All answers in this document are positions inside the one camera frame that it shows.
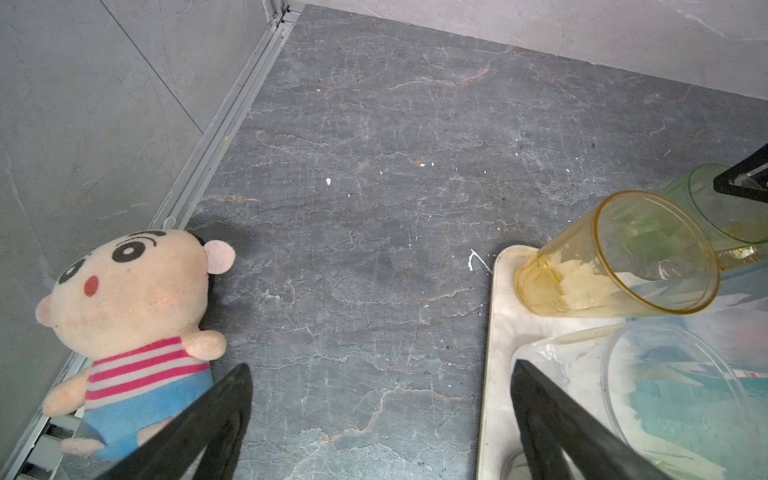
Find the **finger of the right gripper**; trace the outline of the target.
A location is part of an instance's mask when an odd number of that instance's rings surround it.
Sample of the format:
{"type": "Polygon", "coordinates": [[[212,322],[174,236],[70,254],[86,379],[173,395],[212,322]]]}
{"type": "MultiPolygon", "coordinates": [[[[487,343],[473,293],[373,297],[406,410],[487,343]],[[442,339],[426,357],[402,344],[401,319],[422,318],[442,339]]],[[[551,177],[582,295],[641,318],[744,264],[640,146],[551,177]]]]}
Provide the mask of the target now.
{"type": "Polygon", "coordinates": [[[717,175],[713,188],[717,193],[767,203],[768,145],[717,175]]]}

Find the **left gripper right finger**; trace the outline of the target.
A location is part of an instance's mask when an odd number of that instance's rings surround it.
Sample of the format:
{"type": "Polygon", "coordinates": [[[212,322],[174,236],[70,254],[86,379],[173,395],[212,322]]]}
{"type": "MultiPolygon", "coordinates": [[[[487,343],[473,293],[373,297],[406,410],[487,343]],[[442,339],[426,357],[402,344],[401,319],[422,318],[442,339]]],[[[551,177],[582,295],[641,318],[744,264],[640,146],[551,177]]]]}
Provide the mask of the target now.
{"type": "Polygon", "coordinates": [[[511,400],[533,479],[666,479],[527,360],[515,362],[511,400]]]}

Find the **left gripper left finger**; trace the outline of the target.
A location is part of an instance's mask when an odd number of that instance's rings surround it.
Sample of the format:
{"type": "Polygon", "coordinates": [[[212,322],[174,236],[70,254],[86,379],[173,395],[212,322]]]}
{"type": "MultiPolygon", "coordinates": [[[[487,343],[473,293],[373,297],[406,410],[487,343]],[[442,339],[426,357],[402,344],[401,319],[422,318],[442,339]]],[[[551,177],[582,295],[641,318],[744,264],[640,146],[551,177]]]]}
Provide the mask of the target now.
{"type": "Polygon", "coordinates": [[[252,375],[241,363],[101,479],[231,479],[251,417],[252,375]]]}

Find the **short green glass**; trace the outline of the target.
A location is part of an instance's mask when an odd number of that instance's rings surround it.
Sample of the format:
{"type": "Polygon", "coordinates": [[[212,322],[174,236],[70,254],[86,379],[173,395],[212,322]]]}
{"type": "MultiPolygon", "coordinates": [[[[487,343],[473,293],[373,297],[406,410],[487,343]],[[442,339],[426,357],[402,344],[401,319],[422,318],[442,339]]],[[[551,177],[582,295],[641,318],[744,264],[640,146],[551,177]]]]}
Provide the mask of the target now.
{"type": "Polygon", "coordinates": [[[664,187],[659,195],[685,211],[717,253],[767,244],[767,204],[718,193],[714,179],[727,165],[704,164],[664,187]]]}

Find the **dark grey glass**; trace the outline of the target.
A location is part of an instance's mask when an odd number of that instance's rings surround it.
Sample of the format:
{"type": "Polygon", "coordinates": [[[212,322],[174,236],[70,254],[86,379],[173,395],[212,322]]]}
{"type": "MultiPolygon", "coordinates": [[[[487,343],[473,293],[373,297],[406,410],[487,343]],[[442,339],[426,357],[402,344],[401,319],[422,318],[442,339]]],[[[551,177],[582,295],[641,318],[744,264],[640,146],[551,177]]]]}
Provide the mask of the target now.
{"type": "Polygon", "coordinates": [[[505,459],[501,471],[501,480],[531,480],[532,476],[524,451],[518,449],[505,459]]]}

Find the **tall yellow glass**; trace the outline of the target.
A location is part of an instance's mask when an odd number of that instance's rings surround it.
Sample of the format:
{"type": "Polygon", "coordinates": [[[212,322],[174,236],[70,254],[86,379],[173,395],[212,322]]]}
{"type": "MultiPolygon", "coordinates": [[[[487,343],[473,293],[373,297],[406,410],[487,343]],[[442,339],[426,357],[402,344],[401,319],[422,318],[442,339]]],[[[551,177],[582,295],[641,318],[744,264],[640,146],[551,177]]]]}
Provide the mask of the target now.
{"type": "Polygon", "coordinates": [[[639,190],[615,193],[515,274],[518,299],[545,317],[688,315],[720,287],[711,242],[682,209],[639,190]]]}

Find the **clear glass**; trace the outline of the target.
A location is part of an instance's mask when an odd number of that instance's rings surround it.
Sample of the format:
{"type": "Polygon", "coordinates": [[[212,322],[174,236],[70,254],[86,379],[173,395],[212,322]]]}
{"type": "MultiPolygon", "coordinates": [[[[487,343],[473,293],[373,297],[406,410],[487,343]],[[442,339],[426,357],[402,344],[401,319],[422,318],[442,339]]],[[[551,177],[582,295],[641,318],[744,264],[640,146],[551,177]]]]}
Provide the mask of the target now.
{"type": "Polygon", "coordinates": [[[611,433],[674,479],[762,479],[747,387],[700,337],[633,321],[517,349],[611,433]]]}

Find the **blue glass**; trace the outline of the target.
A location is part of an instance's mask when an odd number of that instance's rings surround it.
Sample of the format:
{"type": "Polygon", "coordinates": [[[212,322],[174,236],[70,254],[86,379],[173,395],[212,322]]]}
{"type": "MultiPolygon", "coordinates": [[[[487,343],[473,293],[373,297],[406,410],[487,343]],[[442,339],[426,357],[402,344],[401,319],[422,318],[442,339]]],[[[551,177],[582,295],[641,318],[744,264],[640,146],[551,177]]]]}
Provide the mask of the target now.
{"type": "Polygon", "coordinates": [[[712,303],[685,316],[658,317],[709,344],[723,360],[742,369],[767,368],[767,263],[725,274],[712,303]]]}

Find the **beige plastic tray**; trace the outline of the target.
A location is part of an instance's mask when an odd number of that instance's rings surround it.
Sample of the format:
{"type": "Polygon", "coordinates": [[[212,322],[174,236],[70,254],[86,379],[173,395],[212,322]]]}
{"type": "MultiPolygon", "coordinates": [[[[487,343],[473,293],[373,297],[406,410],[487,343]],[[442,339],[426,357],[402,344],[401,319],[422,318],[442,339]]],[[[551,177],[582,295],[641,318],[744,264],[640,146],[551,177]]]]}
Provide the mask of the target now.
{"type": "MultiPolygon", "coordinates": [[[[517,270],[534,253],[531,247],[514,245],[499,254],[494,266],[477,461],[477,475],[481,479],[500,479],[500,471],[507,456],[522,449],[510,394],[511,376],[516,362],[512,357],[518,348],[583,330],[633,321],[657,322],[656,319],[551,318],[531,314],[519,302],[513,280],[517,270]]],[[[741,378],[767,380],[767,368],[747,370],[725,363],[741,378]]]]}

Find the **teal glass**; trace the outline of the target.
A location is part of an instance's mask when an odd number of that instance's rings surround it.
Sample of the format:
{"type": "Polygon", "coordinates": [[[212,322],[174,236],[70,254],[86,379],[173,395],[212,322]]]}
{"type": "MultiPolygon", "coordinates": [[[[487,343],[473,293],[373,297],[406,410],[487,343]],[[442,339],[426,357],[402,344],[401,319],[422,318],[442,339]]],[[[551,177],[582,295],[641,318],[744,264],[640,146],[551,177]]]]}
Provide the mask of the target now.
{"type": "Polygon", "coordinates": [[[767,380],[739,384],[644,381],[629,396],[639,421],[629,437],[676,479],[765,479],[767,380]]]}

